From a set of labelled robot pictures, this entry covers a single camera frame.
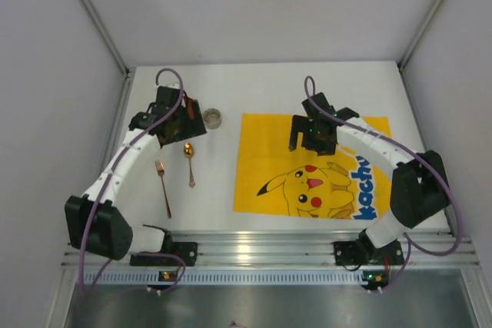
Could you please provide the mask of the red plastic plate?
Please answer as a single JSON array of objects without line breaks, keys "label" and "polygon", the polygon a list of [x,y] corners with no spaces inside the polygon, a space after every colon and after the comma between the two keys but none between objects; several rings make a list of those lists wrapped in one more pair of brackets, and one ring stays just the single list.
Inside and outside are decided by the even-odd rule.
[{"label": "red plastic plate", "polygon": [[192,98],[188,97],[188,94],[186,92],[184,92],[184,103],[185,103],[185,107],[187,109],[189,119],[191,121],[194,120],[193,101],[194,100]]}]

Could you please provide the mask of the yellow Pikachu cloth mat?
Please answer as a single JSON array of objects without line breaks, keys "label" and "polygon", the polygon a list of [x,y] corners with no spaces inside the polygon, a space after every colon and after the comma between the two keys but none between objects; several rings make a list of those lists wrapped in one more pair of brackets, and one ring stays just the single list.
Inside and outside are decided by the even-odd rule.
[{"label": "yellow Pikachu cloth mat", "polygon": [[390,208],[391,181],[348,147],[319,156],[289,151],[291,116],[244,114],[234,211],[290,217],[374,220]]}]

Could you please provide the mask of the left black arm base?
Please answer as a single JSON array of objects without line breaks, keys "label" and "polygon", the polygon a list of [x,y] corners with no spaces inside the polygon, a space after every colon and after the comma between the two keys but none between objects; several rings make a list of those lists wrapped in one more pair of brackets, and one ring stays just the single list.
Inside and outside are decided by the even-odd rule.
[{"label": "left black arm base", "polygon": [[[198,256],[198,244],[196,242],[172,241],[164,245],[159,253],[179,257],[186,267],[193,267]],[[151,256],[137,253],[131,256],[130,265],[133,267],[177,267],[182,265],[182,262],[170,257],[155,256],[154,253]]]}]

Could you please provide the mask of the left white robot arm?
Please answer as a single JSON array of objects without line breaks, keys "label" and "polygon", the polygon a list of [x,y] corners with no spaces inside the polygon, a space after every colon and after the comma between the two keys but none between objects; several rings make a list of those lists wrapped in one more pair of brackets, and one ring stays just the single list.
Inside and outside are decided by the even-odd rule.
[{"label": "left white robot arm", "polygon": [[167,144],[206,134],[198,100],[177,88],[160,86],[146,111],[130,120],[117,153],[80,197],[65,203],[72,247],[120,260],[129,253],[159,253],[165,230],[155,225],[163,214],[144,198],[138,185]]}]

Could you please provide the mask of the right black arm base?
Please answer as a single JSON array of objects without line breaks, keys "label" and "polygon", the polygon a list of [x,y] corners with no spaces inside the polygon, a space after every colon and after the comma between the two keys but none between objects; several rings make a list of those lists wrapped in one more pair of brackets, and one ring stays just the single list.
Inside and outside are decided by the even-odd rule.
[{"label": "right black arm base", "polygon": [[397,240],[382,248],[364,246],[358,240],[335,241],[335,264],[340,267],[400,266],[404,262],[401,243]]}]

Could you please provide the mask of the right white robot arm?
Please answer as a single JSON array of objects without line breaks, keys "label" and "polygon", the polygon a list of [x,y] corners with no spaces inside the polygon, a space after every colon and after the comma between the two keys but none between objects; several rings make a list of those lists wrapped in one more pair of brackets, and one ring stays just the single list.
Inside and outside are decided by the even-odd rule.
[{"label": "right white robot arm", "polygon": [[321,156],[346,147],[391,180],[390,209],[362,230],[357,242],[366,253],[386,247],[453,202],[441,156],[417,153],[370,126],[350,108],[335,110],[323,93],[302,103],[305,114],[291,119],[288,148],[302,146]]}]

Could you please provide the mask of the gold spoon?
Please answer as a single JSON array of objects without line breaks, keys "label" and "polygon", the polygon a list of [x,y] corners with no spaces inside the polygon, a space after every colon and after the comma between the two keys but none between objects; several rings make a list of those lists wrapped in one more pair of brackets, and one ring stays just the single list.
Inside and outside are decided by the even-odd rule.
[{"label": "gold spoon", "polygon": [[188,159],[188,169],[189,169],[189,187],[193,188],[195,186],[194,174],[192,169],[192,158],[194,157],[194,148],[191,143],[187,142],[184,144],[184,155]]}]

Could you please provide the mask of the small metal cup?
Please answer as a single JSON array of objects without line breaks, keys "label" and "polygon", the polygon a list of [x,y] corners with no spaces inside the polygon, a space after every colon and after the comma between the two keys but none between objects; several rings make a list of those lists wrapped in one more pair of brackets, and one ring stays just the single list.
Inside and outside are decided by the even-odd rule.
[{"label": "small metal cup", "polygon": [[209,108],[203,112],[203,121],[207,129],[217,129],[222,123],[221,112],[218,109]]}]

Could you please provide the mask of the copper fork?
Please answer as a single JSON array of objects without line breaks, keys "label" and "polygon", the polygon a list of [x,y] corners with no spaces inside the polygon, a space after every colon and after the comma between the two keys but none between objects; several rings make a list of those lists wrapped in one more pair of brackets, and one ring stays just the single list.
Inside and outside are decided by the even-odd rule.
[{"label": "copper fork", "polygon": [[158,174],[158,176],[160,177],[160,180],[161,180],[161,186],[162,186],[162,190],[163,190],[163,194],[164,194],[164,198],[165,198],[165,206],[166,206],[167,217],[168,217],[168,219],[171,219],[172,218],[172,213],[171,213],[171,208],[170,208],[170,204],[169,204],[169,201],[168,201],[167,191],[166,191],[166,188],[165,188],[165,180],[164,180],[165,168],[164,168],[164,164],[163,164],[163,162],[160,159],[156,159],[155,160],[155,167],[156,167],[157,174]]}]

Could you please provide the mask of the aluminium mounting rail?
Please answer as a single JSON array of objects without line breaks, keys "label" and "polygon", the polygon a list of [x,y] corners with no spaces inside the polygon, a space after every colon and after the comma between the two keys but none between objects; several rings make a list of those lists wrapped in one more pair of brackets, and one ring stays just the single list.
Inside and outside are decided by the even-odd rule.
[{"label": "aluminium mounting rail", "polygon": [[[334,264],[335,241],[355,239],[357,233],[342,231],[238,231],[238,232],[175,232],[173,240],[198,244],[195,267],[199,268],[337,268]],[[454,244],[454,237],[445,232],[417,232],[411,239],[433,252],[445,251]],[[62,267],[78,266],[78,251],[65,248]],[[432,256],[412,247],[407,267],[411,269],[458,269],[480,266],[470,238],[463,238],[455,253],[445,257]]]}]

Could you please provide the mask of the left aluminium frame post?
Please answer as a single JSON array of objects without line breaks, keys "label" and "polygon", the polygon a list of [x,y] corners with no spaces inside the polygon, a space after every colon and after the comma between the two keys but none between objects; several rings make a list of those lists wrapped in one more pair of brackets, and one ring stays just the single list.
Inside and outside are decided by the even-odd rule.
[{"label": "left aluminium frame post", "polygon": [[121,75],[126,78],[129,74],[129,68],[125,64],[120,52],[118,51],[108,29],[106,28],[97,8],[92,0],[78,0],[85,11],[85,14],[89,17],[93,27],[95,28],[98,36],[102,40],[104,46],[109,52],[113,62],[116,64]]}]

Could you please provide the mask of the aluminium frame post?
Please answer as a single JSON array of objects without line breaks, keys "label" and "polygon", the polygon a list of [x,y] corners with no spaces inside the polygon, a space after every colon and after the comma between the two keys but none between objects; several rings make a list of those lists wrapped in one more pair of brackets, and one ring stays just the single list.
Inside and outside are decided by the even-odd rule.
[{"label": "aluminium frame post", "polygon": [[129,68],[125,64],[120,52],[118,51],[108,29],[106,28],[97,8],[92,0],[78,0],[85,11],[85,14],[89,17],[93,27],[95,28],[98,36],[102,40],[104,46],[109,52],[113,62],[116,64],[121,75],[126,78],[129,74]]},{"label": "aluminium frame post", "polygon": [[444,7],[447,0],[432,0],[428,10],[424,13],[423,18],[417,26],[415,33],[413,34],[409,44],[404,49],[403,56],[397,63],[398,71],[402,73],[407,67],[408,63],[411,61],[414,53],[424,40],[424,37],[430,30],[431,26],[437,20],[437,17]]}]

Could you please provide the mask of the right aluminium frame post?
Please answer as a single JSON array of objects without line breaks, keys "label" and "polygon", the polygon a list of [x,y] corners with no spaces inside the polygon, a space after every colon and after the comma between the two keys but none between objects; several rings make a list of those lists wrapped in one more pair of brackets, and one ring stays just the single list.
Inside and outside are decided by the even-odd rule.
[{"label": "right aluminium frame post", "polygon": [[408,63],[411,61],[414,53],[424,40],[424,37],[430,30],[431,26],[437,20],[437,17],[444,7],[447,0],[432,0],[428,10],[424,13],[423,18],[417,26],[415,33],[413,34],[409,44],[404,49],[403,56],[397,63],[398,71],[402,73],[407,67]]}]

